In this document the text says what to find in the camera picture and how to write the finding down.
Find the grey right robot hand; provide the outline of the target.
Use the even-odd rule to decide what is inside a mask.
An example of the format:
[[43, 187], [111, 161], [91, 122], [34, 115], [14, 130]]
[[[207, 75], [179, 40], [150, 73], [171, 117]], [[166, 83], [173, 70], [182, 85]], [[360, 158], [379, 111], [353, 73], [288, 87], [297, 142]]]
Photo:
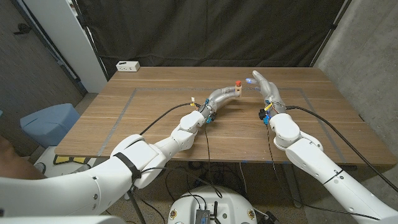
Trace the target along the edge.
[[270, 111], [272, 116], [279, 113], [286, 113], [285, 103], [280, 97], [276, 85], [264, 78], [257, 70], [253, 70], [252, 75], [254, 78], [247, 78], [246, 82], [259, 85], [257, 89], [264, 99], [265, 110]]

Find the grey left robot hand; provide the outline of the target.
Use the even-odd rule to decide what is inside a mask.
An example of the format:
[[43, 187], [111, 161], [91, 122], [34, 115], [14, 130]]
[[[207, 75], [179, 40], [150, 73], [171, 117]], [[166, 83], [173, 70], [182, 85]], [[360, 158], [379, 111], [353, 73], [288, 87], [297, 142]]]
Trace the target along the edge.
[[210, 114], [217, 112], [223, 107], [229, 98], [236, 98], [241, 95], [240, 91], [236, 91], [234, 86], [227, 86], [220, 88], [211, 93], [207, 98], [207, 102], [198, 110], [203, 117], [208, 117]]

